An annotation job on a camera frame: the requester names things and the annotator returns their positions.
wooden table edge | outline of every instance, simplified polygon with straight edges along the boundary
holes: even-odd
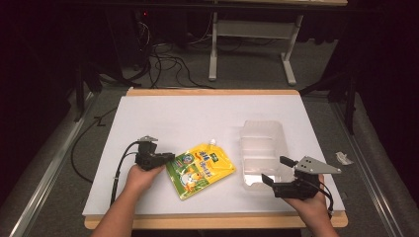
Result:
[[[95,229],[103,215],[88,215],[85,226]],[[335,211],[331,219],[335,228],[348,225],[344,210]],[[296,212],[279,214],[181,214],[136,215],[132,229],[273,229],[305,228]]]
[[[299,95],[297,90],[250,89],[133,89],[127,96],[222,96],[222,95]]]

yellow snack bag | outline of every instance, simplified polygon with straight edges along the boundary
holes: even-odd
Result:
[[[235,171],[225,152],[215,145],[200,144],[166,164],[180,199],[186,199]]]

gray floor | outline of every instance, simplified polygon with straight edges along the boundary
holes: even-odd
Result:
[[[219,46],[222,50],[218,53],[216,82],[208,81],[210,48],[205,47],[208,44],[191,45],[187,50],[165,45],[158,47],[158,52],[161,56],[170,54],[183,58],[190,70],[191,79],[199,84],[214,88],[299,90],[320,78],[335,46],[335,43],[315,45],[313,41],[298,43],[292,56],[297,85],[290,87],[279,58],[280,49],[284,48],[285,43],[266,42],[265,39],[248,39],[239,48],[231,51],[238,46],[238,42],[223,41]],[[154,62],[156,59],[152,58],[151,75],[155,79],[158,70],[154,67]],[[157,83],[159,88],[192,85],[187,79],[185,67],[176,76],[180,67],[175,65],[173,60],[164,60],[161,67],[164,70]],[[126,76],[132,73],[134,72],[129,69],[125,70]],[[139,79],[138,82],[144,87],[151,85],[147,77]],[[59,175],[51,181],[52,189],[45,192],[45,198],[40,203],[42,208],[35,212],[24,233],[28,236],[86,236],[91,233],[84,227],[84,218],[81,215],[91,184],[75,174],[70,164],[70,152],[65,153],[64,148],[75,126],[79,125],[81,131],[85,130],[94,121],[94,117],[116,107],[126,89],[124,86],[104,84],[103,92],[90,100],[92,107],[87,112],[83,124],[73,121],[76,108],[71,109],[1,207],[0,236],[10,235],[45,171],[57,156],[63,157]],[[377,142],[377,136],[368,121],[362,102],[357,98],[355,135],[352,136],[342,125],[342,105],[328,103],[324,97],[325,93],[312,93],[304,97],[303,101],[327,162],[343,170],[342,175],[334,176],[349,218],[349,225],[338,229],[340,235],[419,236],[418,228],[414,226],[419,221],[416,205]],[[115,112],[110,113],[102,119],[105,126],[92,126],[74,150],[76,166],[80,173],[89,179],[94,178],[114,114]],[[338,163],[335,158],[338,151],[348,154],[355,164],[342,166]],[[217,234],[228,236],[225,232]],[[264,233],[264,236],[271,236],[270,234],[281,236],[276,230]],[[163,233],[153,232],[153,235],[163,236]]]

wire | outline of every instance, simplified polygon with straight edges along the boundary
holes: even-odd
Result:
[[[102,116],[100,117],[96,117],[95,120],[88,126],[86,127],[86,129],[83,130],[83,132],[77,137],[77,139],[74,141],[73,143],[73,147],[71,148],[71,153],[70,153],[70,160],[71,160],[71,166],[73,167],[74,172],[84,181],[87,181],[91,184],[93,184],[93,181],[91,179],[86,178],[84,175],[82,175],[76,168],[75,163],[74,163],[74,151],[75,148],[77,146],[77,143],[80,141],[80,139],[84,136],[84,134],[86,134],[86,132],[94,125],[96,124],[97,121],[101,120],[102,118],[104,118],[105,116],[107,116],[108,114],[110,114],[111,112],[115,111],[117,109],[117,107],[111,109],[110,111],[104,113]]]
[[[327,212],[329,214],[329,218],[332,218],[332,214],[333,214],[333,203],[334,203],[334,201],[333,201],[332,193],[329,191],[329,189],[323,183],[319,182],[327,190],[327,193],[326,193],[324,190],[320,189],[319,187],[317,187],[316,185],[314,185],[312,182],[306,181],[304,179],[300,179],[300,180],[302,182],[304,182],[305,184],[308,184],[308,185],[310,185],[310,186],[318,189],[327,198],[329,198],[330,202],[329,202],[329,207],[327,208]]]
[[[131,148],[132,148],[135,144],[139,144],[139,141],[135,141],[135,142],[131,143],[131,144],[130,144],[127,148],[126,148],[126,151],[124,152],[123,157],[121,157],[120,164],[118,165],[117,172],[115,173],[115,176],[114,176],[114,187],[112,188],[111,205],[114,203],[115,198],[116,198],[116,195],[117,195],[118,181],[119,181],[119,179],[120,179],[120,173],[121,173],[121,165],[123,164],[123,161],[125,160],[125,158],[126,158],[128,155],[135,153],[135,152],[131,152],[131,153],[127,154],[127,153],[128,153],[128,151],[129,151],[129,150],[130,150],[130,149],[131,149]]]
[[[162,70],[174,69],[177,66],[179,66],[179,69],[176,72],[175,78],[176,78],[177,82],[181,86],[183,86],[185,88],[197,88],[198,87],[198,88],[214,89],[214,87],[207,86],[207,85],[202,85],[202,84],[196,83],[194,80],[192,80],[192,78],[191,78],[191,71],[189,70],[189,68],[186,65],[185,61],[181,57],[173,56],[173,55],[170,55],[170,54],[167,54],[167,53],[157,53],[157,46],[154,47],[153,52],[154,53],[153,54],[150,54],[150,56],[151,57],[155,57],[157,59],[157,62],[154,64],[154,67],[159,70],[159,74],[157,75],[157,79],[154,80],[154,81],[151,80],[151,76],[150,76],[150,80],[152,82],[151,88],[157,88],[157,81],[158,81],[158,79],[160,77],[160,73],[161,73]],[[163,68],[162,62],[166,62],[166,61],[172,62],[173,64],[170,65],[167,68]],[[179,80],[179,74],[180,74],[180,72],[181,72],[181,70],[183,68],[186,69],[187,75],[188,75],[187,78],[193,84],[193,86],[188,86],[188,85],[185,85],[185,84],[183,84],[183,83],[180,82],[180,80]]]

metal bracket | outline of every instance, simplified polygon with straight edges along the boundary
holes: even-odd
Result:
[[[295,169],[306,174],[341,174],[342,170],[335,168],[312,157],[304,156],[296,165]]]

